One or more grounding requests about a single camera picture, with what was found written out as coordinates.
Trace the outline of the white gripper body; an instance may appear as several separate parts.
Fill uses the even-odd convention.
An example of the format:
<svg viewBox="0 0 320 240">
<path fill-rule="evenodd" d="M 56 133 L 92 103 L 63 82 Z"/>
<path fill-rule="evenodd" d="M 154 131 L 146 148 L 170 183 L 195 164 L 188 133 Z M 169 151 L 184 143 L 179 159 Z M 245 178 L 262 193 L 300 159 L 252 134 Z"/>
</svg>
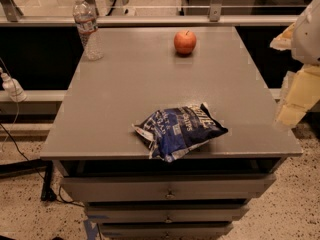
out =
<svg viewBox="0 0 320 240">
<path fill-rule="evenodd" d="M 320 0 L 312 0 L 297 18 L 291 54 L 303 64 L 320 64 Z"/>
</svg>

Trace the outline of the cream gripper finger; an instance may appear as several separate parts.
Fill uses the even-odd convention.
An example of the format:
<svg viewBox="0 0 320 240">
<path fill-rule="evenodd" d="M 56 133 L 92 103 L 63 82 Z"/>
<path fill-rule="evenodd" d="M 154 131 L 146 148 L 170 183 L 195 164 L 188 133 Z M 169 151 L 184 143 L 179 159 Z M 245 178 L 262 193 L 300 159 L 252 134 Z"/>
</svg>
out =
<svg viewBox="0 0 320 240">
<path fill-rule="evenodd" d="M 279 128 L 294 128 L 319 100 L 319 66 L 304 64 L 296 73 L 288 71 L 282 82 L 274 123 Z"/>
<path fill-rule="evenodd" d="M 279 51 L 290 50 L 294 28 L 295 24 L 292 23 L 271 41 L 270 47 Z"/>
</svg>

